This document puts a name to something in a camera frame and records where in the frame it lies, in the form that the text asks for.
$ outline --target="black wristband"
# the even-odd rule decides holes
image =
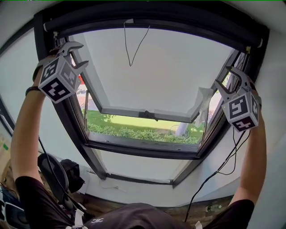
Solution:
[[[26,96],[27,96],[27,94],[28,94],[30,91],[41,91],[41,90],[40,90],[37,86],[29,87],[29,88],[26,90]]]

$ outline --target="skin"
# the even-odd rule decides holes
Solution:
[[[39,70],[33,86],[38,86],[42,74]],[[11,143],[13,177],[29,176],[42,182],[38,172],[38,136],[40,116],[45,95],[30,91],[21,107]],[[259,126],[251,130],[244,158],[240,186],[231,203],[249,199],[256,204],[266,173],[266,136],[264,120],[259,110]]]

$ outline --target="person's right arm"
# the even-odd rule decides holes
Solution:
[[[266,174],[265,124],[259,109],[259,125],[251,129],[240,175],[240,185],[230,204],[249,199],[256,204]]]

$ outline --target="black window frame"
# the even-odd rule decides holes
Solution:
[[[33,20],[25,24],[0,48],[0,55],[31,28],[34,28],[37,55],[40,60],[48,56],[49,50],[55,47],[55,36],[64,38],[74,33],[94,29],[121,28],[123,22],[129,18],[138,21],[136,27],[145,28],[151,24],[152,28],[199,35],[248,53],[243,70],[254,82],[257,78],[267,47],[269,29],[224,2],[209,4],[201,2],[81,2],[80,4],[62,2],[35,14]],[[2,115],[14,129],[14,122],[7,110],[4,111],[3,103],[0,102],[0,105]],[[140,152],[140,150],[134,153],[133,148],[114,148],[108,143],[100,145],[90,141],[84,126],[82,127],[84,120],[81,109],[77,106],[79,107],[76,96],[54,104],[73,143],[100,179],[111,177],[131,182],[162,184],[106,173],[91,148],[143,157],[193,160],[175,180],[170,180],[168,183],[175,187],[207,157],[230,127],[220,109],[213,117],[215,125],[204,133],[205,140],[196,155],[171,155],[166,152]]]

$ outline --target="green lawn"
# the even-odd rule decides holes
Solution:
[[[158,122],[153,119],[142,119],[119,115],[101,114],[99,111],[88,110],[88,123],[98,125],[100,127],[113,127],[115,131],[119,131],[122,127],[132,129],[134,131],[155,131],[159,134],[169,134],[170,129],[176,130],[179,122],[163,121]],[[203,124],[196,128],[195,125],[189,124],[188,130],[191,137],[199,139],[202,136]]]

